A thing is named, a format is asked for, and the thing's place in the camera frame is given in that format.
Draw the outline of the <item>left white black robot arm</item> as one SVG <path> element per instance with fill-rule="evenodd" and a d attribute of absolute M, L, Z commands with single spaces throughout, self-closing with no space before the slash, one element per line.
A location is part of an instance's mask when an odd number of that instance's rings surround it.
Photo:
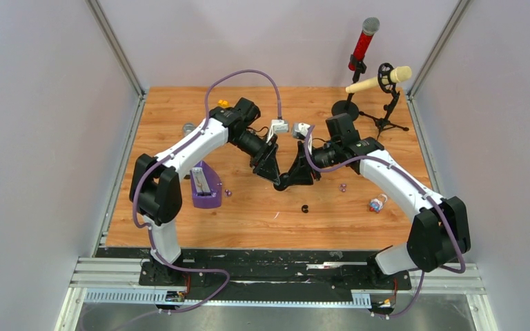
<path fill-rule="evenodd" d="M 139 156 L 133 170 L 129 199 L 135 217 L 141 215 L 150 238 L 151 255 L 160 262 L 157 276 L 168 285 L 179 283 L 183 265 L 177 242 L 175 218 L 182 207 L 180 181 L 214 150 L 230 143 L 245 152 L 253 174 L 274 184 L 281 182 L 276 159 L 277 138 L 265 140 L 250 131 L 260 116 L 259 108 L 241 98 L 233 107 L 218 106 L 208 112 L 198 128 L 173 147 L 152 157 Z"/>

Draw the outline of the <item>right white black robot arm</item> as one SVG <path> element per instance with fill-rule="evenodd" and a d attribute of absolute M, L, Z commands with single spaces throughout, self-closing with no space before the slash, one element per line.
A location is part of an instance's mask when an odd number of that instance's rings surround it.
<path fill-rule="evenodd" d="M 315 148 L 312 125 L 296 123 L 291 133 L 303 143 L 305 169 L 315 174 L 343 167 L 368 179 L 409 218 L 406 243 L 379 251 L 366 269 L 368 282 L 383 288 L 394 274 L 442 268 L 462 274 L 464 253 L 471 248 L 467 208 L 458 197 L 443 197 L 419 182 L 373 137 L 362 138 L 347 114 L 326 120 L 329 140 Z"/>

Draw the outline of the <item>black earbud charging case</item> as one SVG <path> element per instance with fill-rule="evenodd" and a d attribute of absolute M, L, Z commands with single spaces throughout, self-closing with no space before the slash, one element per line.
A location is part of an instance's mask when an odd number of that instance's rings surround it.
<path fill-rule="evenodd" d="M 291 186 L 291 178 L 287 172 L 280 175 L 278 183 L 273 184 L 274 189 L 277 191 L 284 191 L 289 186 Z"/>

